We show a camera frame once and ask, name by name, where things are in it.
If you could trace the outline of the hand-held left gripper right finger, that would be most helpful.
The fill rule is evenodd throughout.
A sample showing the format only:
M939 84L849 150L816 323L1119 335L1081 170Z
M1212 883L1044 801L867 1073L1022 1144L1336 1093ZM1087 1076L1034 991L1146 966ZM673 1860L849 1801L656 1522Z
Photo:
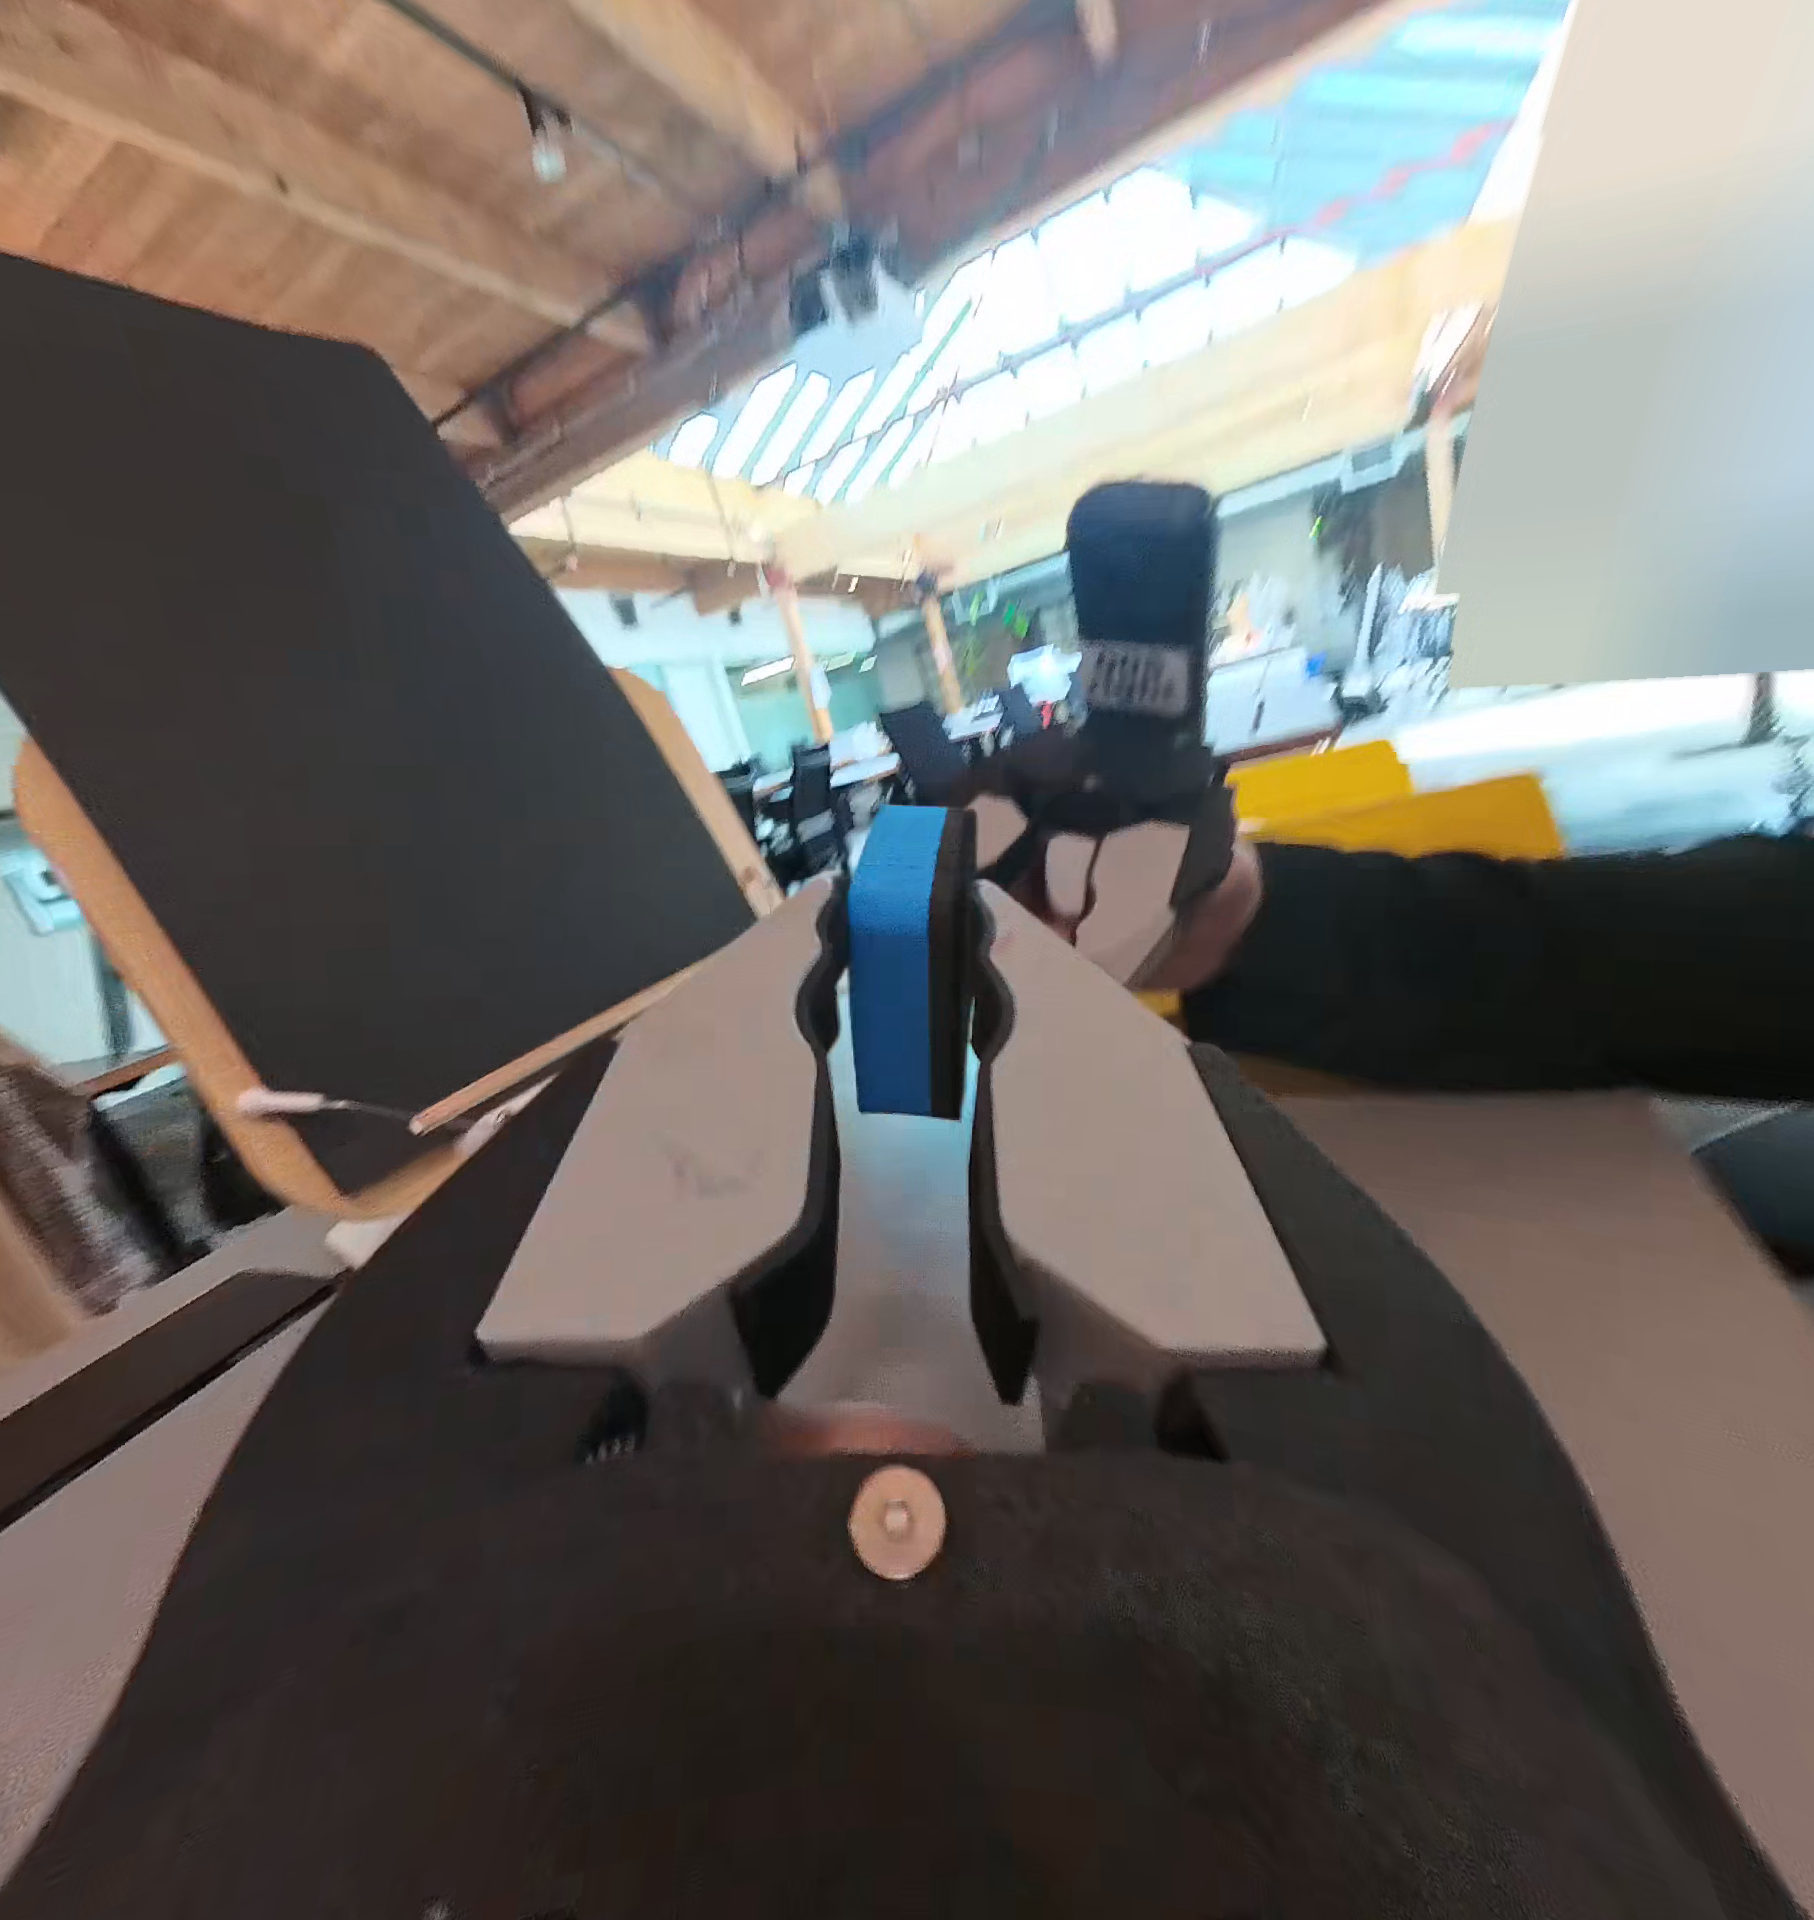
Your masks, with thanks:
M1196 1050L985 879L972 1044L964 1295L1005 1403L1327 1358Z

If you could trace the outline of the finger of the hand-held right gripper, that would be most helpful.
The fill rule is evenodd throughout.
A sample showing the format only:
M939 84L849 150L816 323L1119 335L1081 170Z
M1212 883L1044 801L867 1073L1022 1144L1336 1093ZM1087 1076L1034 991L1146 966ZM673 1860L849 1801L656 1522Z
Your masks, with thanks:
M1005 795L976 795L976 875L1069 945L1087 923L1095 860L1095 836L1041 827Z
M1192 827L1140 821L1095 843L1087 904L1078 917L1078 953L1133 991L1175 991L1175 947L1183 913L1175 883L1183 875Z

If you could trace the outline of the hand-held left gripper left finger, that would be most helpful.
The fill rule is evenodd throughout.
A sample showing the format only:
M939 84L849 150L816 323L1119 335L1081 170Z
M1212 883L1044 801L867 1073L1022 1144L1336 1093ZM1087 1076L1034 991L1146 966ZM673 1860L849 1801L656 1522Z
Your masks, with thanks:
M836 879L638 1012L477 1321L489 1366L774 1403L836 1291Z

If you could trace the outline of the blue-topped black battery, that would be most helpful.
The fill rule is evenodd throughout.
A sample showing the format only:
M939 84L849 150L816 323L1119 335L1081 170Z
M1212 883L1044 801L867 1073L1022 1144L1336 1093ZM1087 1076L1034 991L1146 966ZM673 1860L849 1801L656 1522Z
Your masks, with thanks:
M976 821L887 805L849 875L849 1026L865 1113L960 1118Z

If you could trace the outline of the person's right forearm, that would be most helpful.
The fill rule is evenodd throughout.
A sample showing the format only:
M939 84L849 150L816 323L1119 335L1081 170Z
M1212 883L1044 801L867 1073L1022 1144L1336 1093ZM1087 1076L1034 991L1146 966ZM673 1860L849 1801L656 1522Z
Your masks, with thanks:
M1201 1044L1404 1093L1814 1102L1814 836L1684 852L1339 852L1262 843Z

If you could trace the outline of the person's right hand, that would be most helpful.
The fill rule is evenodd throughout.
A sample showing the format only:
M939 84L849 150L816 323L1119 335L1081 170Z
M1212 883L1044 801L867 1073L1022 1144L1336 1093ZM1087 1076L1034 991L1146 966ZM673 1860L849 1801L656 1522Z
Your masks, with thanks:
M1238 843L1226 875L1192 898L1175 917L1175 945L1156 970L1156 991L1201 991L1234 970L1238 945L1250 940L1262 904L1261 843Z

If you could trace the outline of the yellow bin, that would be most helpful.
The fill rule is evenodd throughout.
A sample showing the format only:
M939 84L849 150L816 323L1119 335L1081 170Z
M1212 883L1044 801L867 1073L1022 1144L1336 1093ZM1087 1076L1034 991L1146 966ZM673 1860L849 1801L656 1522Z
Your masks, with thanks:
M1562 832L1536 774L1472 779L1458 787L1414 787L1374 805L1262 821L1261 843L1303 843L1339 852L1476 852L1476 860L1562 860Z
M1244 827L1279 832L1318 815L1396 805L1414 795L1414 774L1393 742L1324 742L1293 757L1238 757L1226 787Z

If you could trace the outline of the black office chair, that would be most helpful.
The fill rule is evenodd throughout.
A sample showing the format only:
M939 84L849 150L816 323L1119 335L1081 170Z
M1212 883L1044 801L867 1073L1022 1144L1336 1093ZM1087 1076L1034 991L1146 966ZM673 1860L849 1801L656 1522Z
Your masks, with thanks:
M830 795L830 749L797 749L787 787L766 805L766 875L797 892L849 868L849 805Z

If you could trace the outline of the white panel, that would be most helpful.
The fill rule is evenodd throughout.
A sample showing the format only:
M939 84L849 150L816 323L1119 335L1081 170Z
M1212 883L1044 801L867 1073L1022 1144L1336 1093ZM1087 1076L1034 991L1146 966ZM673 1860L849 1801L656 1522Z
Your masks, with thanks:
M1814 0L1568 11L1438 585L1453 690L1814 672Z

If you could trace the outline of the black panel with wooden rim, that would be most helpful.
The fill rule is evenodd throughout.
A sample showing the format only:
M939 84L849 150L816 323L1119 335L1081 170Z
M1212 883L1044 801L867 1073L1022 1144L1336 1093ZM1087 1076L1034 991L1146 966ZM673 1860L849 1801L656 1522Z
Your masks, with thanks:
M0 700L245 1055L410 1113L681 977L753 904L402 378L0 249Z

